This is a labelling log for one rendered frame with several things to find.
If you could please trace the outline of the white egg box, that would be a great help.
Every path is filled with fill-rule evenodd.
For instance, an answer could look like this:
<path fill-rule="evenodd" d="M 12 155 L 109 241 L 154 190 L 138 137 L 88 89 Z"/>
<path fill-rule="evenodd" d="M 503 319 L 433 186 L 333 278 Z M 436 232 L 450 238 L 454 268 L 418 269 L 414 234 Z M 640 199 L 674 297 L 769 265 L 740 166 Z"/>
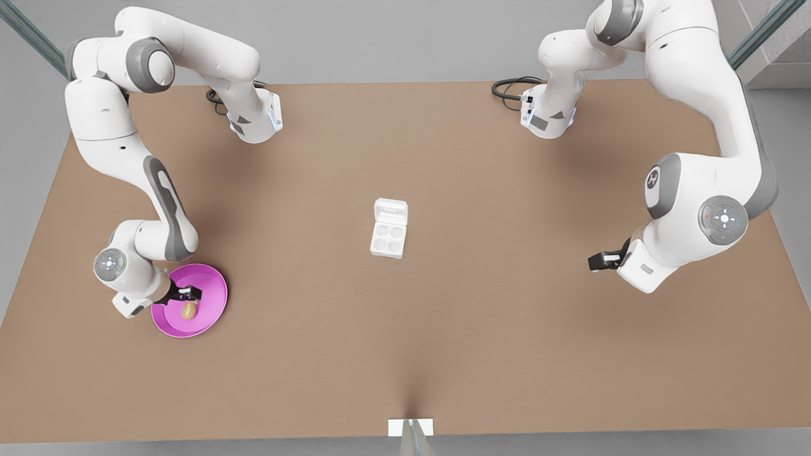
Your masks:
<path fill-rule="evenodd" d="M 407 234 L 406 225 L 374 223 L 370 252 L 373 256 L 402 259 L 404 242 Z"/>

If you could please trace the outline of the magenta plastic plate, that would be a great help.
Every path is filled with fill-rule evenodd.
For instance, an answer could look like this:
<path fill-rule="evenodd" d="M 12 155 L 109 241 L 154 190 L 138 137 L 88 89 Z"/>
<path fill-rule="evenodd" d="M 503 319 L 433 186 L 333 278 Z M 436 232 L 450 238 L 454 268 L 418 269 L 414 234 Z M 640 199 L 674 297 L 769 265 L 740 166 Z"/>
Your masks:
<path fill-rule="evenodd" d="M 157 329 L 175 338 L 190 338 L 203 334 L 223 314 L 227 303 L 227 285 L 221 273 L 203 263 L 189 263 L 169 272 L 180 287 L 194 286 L 202 291 L 197 311 L 189 320 L 183 318 L 185 302 L 170 300 L 167 305 L 150 306 L 151 318 Z"/>

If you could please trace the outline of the white egg box lid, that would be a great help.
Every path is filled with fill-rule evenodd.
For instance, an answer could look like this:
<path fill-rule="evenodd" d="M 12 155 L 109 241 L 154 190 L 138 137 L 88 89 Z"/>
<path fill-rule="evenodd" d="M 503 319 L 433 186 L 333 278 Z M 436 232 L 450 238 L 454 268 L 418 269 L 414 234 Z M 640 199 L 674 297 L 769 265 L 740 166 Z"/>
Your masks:
<path fill-rule="evenodd" d="M 381 224 L 406 226 L 409 207 L 404 200 L 379 198 L 374 202 L 374 221 Z"/>

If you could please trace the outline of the silver frame post with foot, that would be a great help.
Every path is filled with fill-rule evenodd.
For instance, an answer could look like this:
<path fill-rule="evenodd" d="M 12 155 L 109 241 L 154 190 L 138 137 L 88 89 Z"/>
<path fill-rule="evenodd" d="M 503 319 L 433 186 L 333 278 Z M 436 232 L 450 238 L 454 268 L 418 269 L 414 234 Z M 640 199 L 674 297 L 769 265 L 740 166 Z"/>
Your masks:
<path fill-rule="evenodd" d="M 434 436 L 434 419 L 389 419 L 389 438 L 400 438 L 399 456 L 435 456 L 428 442 Z"/>

